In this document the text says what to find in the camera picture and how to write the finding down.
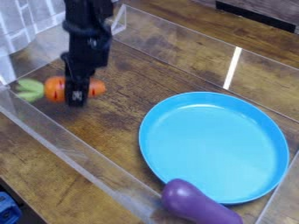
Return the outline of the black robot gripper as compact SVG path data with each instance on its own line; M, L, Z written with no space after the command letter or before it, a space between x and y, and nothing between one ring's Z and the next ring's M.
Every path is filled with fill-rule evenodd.
M89 77L108 65L112 40L106 19L113 16L110 0L64 0L62 29L69 34L69 50L61 55L65 62L64 97L70 107L82 107L89 95Z

